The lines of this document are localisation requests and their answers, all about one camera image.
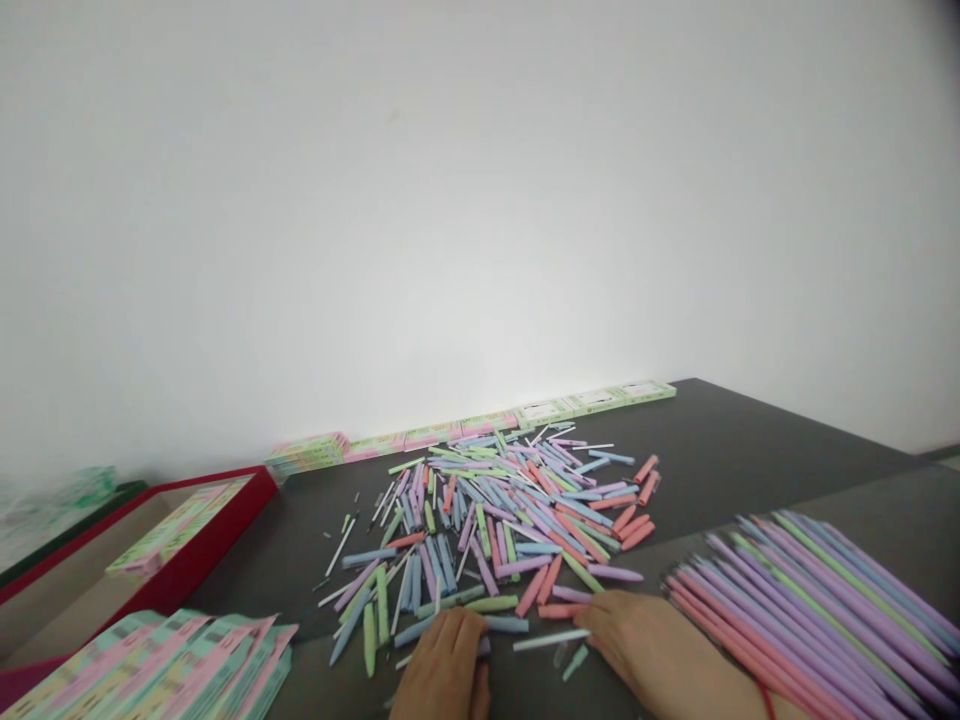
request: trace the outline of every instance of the pink pen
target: pink pen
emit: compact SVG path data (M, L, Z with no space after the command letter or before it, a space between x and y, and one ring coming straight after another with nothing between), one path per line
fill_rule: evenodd
M756 628L750 626L742 617L725 606L719 597L709 592L700 583L698 578L692 574L683 572L677 577L680 582L689 588L690 592L697 594L704 605L713 610L724 622L745 637L760 652L783 668L784 672L788 673L804 690L816 698L818 703L829 708L830 714L828 717L849 718L849 720L853 720L854 715L849 708L831 696L829 692L826 692L820 684L810 676L806 669L793 662Z
M560 598L564 602L580 603L581 605L590 604L590 593L574 590L563 585L553 586L553 596Z
M533 605L533 601L536 600L537 593L540 592L540 588L543 586L543 581L546 579L548 572L550 572L548 566L544 565L540 568L524 591L523 597L520 598L520 604L517 605L515 613L521 620L526 617L527 611L530 610L530 606Z
M557 576L560 574L560 563L562 562L563 556L557 555L553 559L553 562L550 563L547 575L540 584L540 593L537 595L537 605L545 605L547 598L550 597L550 593L553 592L553 584L557 581Z
M647 537L654 530L657 529L657 526L653 523L645 523L639 530L637 530L633 535L628 537L622 543L620 543L620 549L626 552L632 547L639 545L642 540L646 540Z
M617 535L620 537L621 540L626 539L631 535L633 535L641 527L646 525L648 522L650 522L650 516L641 515L640 517L635 518L632 522L629 522L626 525L624 525L620 529L620 531L617 533Z
M541 605L537 614L543 620L572 620L577 613L586 609L586 605L575 603L572 605Z
M639 485L640 483L642 483L642 482L643 482L643 479L647 476L647 474L648 474L651 470L653 470L654 466L655 466L658 462L660 462L660 458L658 458L656 455L651 455L651 456L650 456L650 459L647 460L647 461L643 464L643 467L642 467L642 468L640 468L640 471L639 471L636 475L633 476L633 481L634 481L637 485Z
M667 585L673 590L673 594L670 596L671 601L677 603L695 623L719 641L727 652L733 655L766 687L792 702L807 715L829 717L824 709L820 708L816 701L810 698L792 678L787 676L780 668L772 665L769 658L751 647L743 637L735 633L733 628L726 625L709 608L704 607L674 578L668 578Z
M633 495L621 495L620 497L607 498L605 500L594 500L587 504L591 510L607 510L621 505L633 505Z
M637 500L640 505L646 507L647 501L650 500L650 496L656 492L657 488L660 486L660 473L656 470L650 473L650 477L647 478L647 484L643 486L643 490L640 491L640 498Z
M619 534L620 534L620 531L623 529L624 525L626 525L628 522L630 522L630 518L633 517L633 514L634 514L636 511L637 511L637 506L636 506L636 505L631 505L631 506L628 507L626 510L624 510L622 513L620 513L620 517L618 517L618 518L616 519L616 522L613 523L613 532L614 532L615 535L619 535Z

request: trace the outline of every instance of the box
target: box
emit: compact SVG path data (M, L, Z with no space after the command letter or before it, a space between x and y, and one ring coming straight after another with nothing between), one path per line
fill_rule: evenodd
M663 400L664 398L674 397L677 394L677 389L673 387L673 385L667 385L666 383L657 382L656 380L626 383L625 385L617 385L609 389L610 392L620 395L627 405Z
M463 431L460 429L459 420L440 423L439 425L428 425L416 430L409 430L403 440L403 449L410 452L430 445L439 445L442 442L456 440L460 437L463 437Z
M358 440L350 444L350 449L343 459L345 462L356 462L357 460L369 460L381 455L403 452L404 437L404 433L394 433Z
M197 490L248 478L236 496L141 587L106 567ZM257 466L150 488L0 589L0 671L76 652L140 610L172 615L277 492Z
M556 400L544 400L514 408L513 414L516 416L520 427L526 430L537 425L569 420L573 417L573 408L562 399L557 398Z
M79 537L91 527L101 522L105 517L110 515L110 513L123 507L126 503L137 497L140 493L146 491L147 488L148 486L145 482L143 482L143 480L121 483L120 485L117 485L113 496L107 500L107 502L69 527L67 530L64 530L54 539L50 540L44 545L41 545L22 560L18 561L14 565L11 565L2 573L0 573L0 588L6 587L12 583L28 570L38 565L41 561L53 555L53 553L69 543L75 537Z
M626 405L623 395L611 390L593 390L565 397L567 405L573 408L573 416L581 417L604 410L613 410Z
M486 415L474 415L472 418L460 421L462 437L468 435L488 435L494 430L510 430L517 426L516 416L509 410Z

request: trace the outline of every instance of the green pen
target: green pen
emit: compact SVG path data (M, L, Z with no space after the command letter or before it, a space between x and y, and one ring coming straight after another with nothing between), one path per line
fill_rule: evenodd
M897 625L902 627L904 630L909 633L910 637L920 643L924 650L933 655L941 664L950 666L950 662L943 656L943 654L935 648L927 638L925 638L913 625L908 623L896 610L894 610L890 605L888 605L883 598L878 596L873 590L864 585L860 580L855 577L849 570L847 570L843 565L838 563L836 559L823 551L823 549L813 542L809 536L806 535L800 528L794 525L787 517L781 515L780 513L773 513L773 516L777 519L784 529L793 535L797 540L803 543L806 548L820 558L824 563L826 563L830 569L832 569L837 575L846 580L850 585L856 588L861 595L866 597L870 602L877 606L880 610L884 612L891 620L893 620Z
M483 556L490 559L490 534L487 532L487 517L479 503L476 505L477 530L480 533L480 545L483 547Z
M377 631L373 621L373 603L363 608L363 660L367 665L367 677L372 678L377 667Z
M467 610L485 613L513 610L513 608L519 604L520 598L518 598L516 595L498 595L495 598L480 598L479 600L474 600L473 602L464 605L464 607Z
M587 569L578 563L566 550L563 551L563 559L567 562L567 565L570 566L570 569L573 570L577 577L590 588L591 592L600 593L603 592L603 586L597 582L597 579L587 572Z
M390 614L390 599L387 596L387 569L384 565L380 565L373 574L377 578L377 620L380 631L377 646L383 647L390 642L390 620L387 617Z

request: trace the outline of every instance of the blue pen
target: blue pen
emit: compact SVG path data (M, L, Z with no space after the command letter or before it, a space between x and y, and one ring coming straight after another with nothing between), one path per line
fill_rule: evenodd
M371 560L390 560L396 556L396 548L384 548L383 550L371 550L366 553L358 553L357 555L344 555L340 559L340 563L344 569L349 569L359 565L366 565Z
M333 646L333 654L330 655L330 667L333 667L333 664L340 658L340 655L343 654L343 649L347 646L347 641L357 627L357 621L360 619L360 616L363 615L363 607L369 600L370 588L364 588L363 592L360 593L360 598L353 606L353 612L350 613L347 621L343 624L343 632L340 633L340 637L337 638L337 644Z
M624 465L635 465L637 462L634 458L627 455L605 453L603 450L587 450L587 455L595 458L607 458L607 460L613 460L614 462L623 463Z
M586 475L588 472L599 470L600 468L606 467L609 464L610 464L610 458L600 458L599 460L594 460L592 463L587 463L582 467L578 467L577 474Z
M447 586L447 595L453 595L457 592L457 575L453 571L450 543L446 535L438 536L437 548L440 550L440 565L443 568L443 584Z
M500 615L484 615L484 622L490 632L525 633L530 632L530 621Z
M514 548L518 555L558 555L563 548L553 543L516 543Z
M433 570L434 579L444 578L444 587L440 595L449 595L453 592L453 589L446 586L446 576L443 574L443 568L440 567L440 553L437 551L437 542L432 535L427 535L427 557L430 558L430 567Z
M407 561L413 563L410 568L410 612L416 612L420 607L420 590L422 587L423 568L420 567L420 554L411 553Z
M414 623L406 630L398 632L393 638L393 647L400 648L404 645L412 643L414 640L417 640L421 635L423 635L423 633L427 631L427 628L433 624L433 619L435 617L436 615L431 615L426 620L421 620L418 623Z

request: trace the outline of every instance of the green object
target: green object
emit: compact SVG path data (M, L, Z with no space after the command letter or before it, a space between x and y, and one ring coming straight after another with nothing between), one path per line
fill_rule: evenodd
M573 654L573 659L571 659L570 664L567 665L567 669L563 671L562 679L564 682L569 680L577 668L583 665L583 661L587 659L587 655L589 654L590 650L586 645L581 645L577 648L577 651Z
M114 511L119 510L127 503L133 501L147 490L148 487L149 486L142 480L117 485L113 494L109 496L109 499L103 505L0 573L0 588L9 585L21 575L35 568L62 547L68 545L101 520L104 520ZM77 504L85 507L89 506L86 498L81 498Z
M618 543L609 535L604 535L602 532L598 532L596 528L592 528L586 523L581 522L574 517L570 518L570 522L572 522L574 525L580 528L580 530L582 530L586 535L589 535L597 542L603 543L614 552L620 552L620 543Z
M403 465L397 465L396 467L390 468L389 470L387 470L387 474L388 474L388 475L396 475L396 474L397 474L398 472L400 472L401 470L406 470L408 467L413 467L414 465L419 465L419 464L422 463L422 462L423 462L423 458L422 458L422 457L421 457L421 458L417 458L416 460L411 460L410 462L404 463Z
M483 556L490 559L490 533L487 532L487 516L480 505L477 509L477 530L480 532L480 545L483 547Z
M437 534L437 525L433 521L433 508L430 507L430 503L426 502L423 504L423 514L427 518L427 530L430 531L431 535Z
M507 560L509 562L517 561L517 549L513 545L513 531L509 525L503 526L503 540L507 545ZM510 582L520 582L520 573L514 573L510 576Z
M946 665L947 667L950 666L950 662L947 660L946 657L943 656L943 653L937 650L930 643L930 641L927 640L927 638L925 638L913 625L908 623L903 618L903 616L900 615L900 613L898 613L896 610L890 607L890 605L888 605L883 598L881 598L879 595L873 592L873 590L871 590L862 582L860 582L860 580L857 577L855 577L849 570L847 570L845 567L843 567L843 565L838 563L833 558L833 556L829 555L828 553L825 553L819 545L813 542L806 535L806 533L804 533L800 528L798 528L796 525L790 522L789 518L777 512L773 513L773 516L777 519L777 522L783 525L783 527L786 529L787 532L789 532L797 540L803 543L806 546L807 550L809 550L818 558L820 558L820 560L826 563L831 570L833 570L835 573L837 573L837 575L839 575L844 580L846 580L850 585L856 588L861 595L866 597L870 602L872 602L880 610L882 610L887 617L889 617L897 625L899 625L904 630L906 630L907 633L909 633L910 637L912 637L914 640L916 640L918 643L920 643L923 646L924 650L926 650L931 655L933 655L941 664Z
M761 565L763 565L767 569L767 571L770 572L774 576L774 578L776 578L777 582L787 587L787 589L789 589L798 598L800 598L807 605L809 605L810 608L815 613L817 613L820 617L822 617L824 620L830 623L830 625L836 628L837 632L843 635L850 642L850 644L852 644L857 650L863 653L864 657L866 657L870 662L876 665L884 673L884 675L888 676L891 680L897 683L897 685L899 685L904 692L909 694L915 700L919 700L919 698L917 697L917 694L913 692L913 690L911 690L903 680L900 679L899 675L897 675L893 670L891 670L883 660L877 657L877 655L870 648L868 648L866 645L860 642L856 637L854 637L854 635L849 630L847 630L846 627L843 626L843 623L841 623L839 620L834 618L833 615L827 612L823 608L823 606L820 605L820 603L818 603L816 600L810 597L803 588L801 588L793 580L787 577L787 575L782 570L780 570L780 568L778 568L776 565L774 565L769 560L767 560L767 558L764 557L762 553L758 552L757 549L753 547L753 545L747 542L747 540L744 539L738 533L731 533L730 537L737 545L744 548L747 552L753 555L756 561L759 562Z
M478 613L501 612L503 610L513 610L520 604L520 598L516 595L499 595L495 598L480 598L472 603L467 603L464 607L467 610L473 610Z
M377 669L377 629L373 620L373 603L363 608L363 661L367 666L367 677L372 678Z
M393 538L393 534L397 531L397 528L400 527L400 521L403 519L403 510L400 508L393 509L393 519L390 520L390 524L387 525L387 531L383 534L383 540L380 541L380 549L383 550L387 546L387 543Z
M453 595L447 595L445 598L441 598L440 607L443 610L449 610L452 607L457 605L462 605L463 603L468 603L471 600L476 600L487 594L487 589L483 585L474 585L471 588L466 590L461 590L458 593ZM417 619L426 620L428 617L433 615L435 607L433 603L427 603L426 605L421 605L417 608Z
M583 565L574 560L566 550L563 551L563 559L567 562L567 565L570 566L570 569L577 574L577 577L583 581L583 584L590 588L591 592L603 592L603 586L597 582L597 579L588 573Z
M387 596L387 568L381 563L374 572L377 576L377 625L379 628L378 647L390 642L389 597Z
M357 594L353 596L353 599L352 599L350 602L347 603L347 606L343 609L343 612L340 613L340 620L339 620L339 622L340 622L341 625L343 625L343 624L347 621L347 618L350 617L350 613L353 611L353 606L357 604L357 599L358 599L361 595L363 595L363 591L364 591L364 590L367 590L367 589L369 589L369 588L372 588L372 587L373 587L373 584L374 584L376 581L377 581L377 573L376 573L376 571L374 571L374 572L370 575L370 577L368 577L366 580L363 581L363 585L361 585L361 586L357 589Z
M575 488L573 485L571 485L562 477L557 475L553 470L548 468L546 465L540 468L540 472L546 473L547 477L549 477L551 480L553 480L557 485L562 487L567 492L577 492L580 489L580 488Z

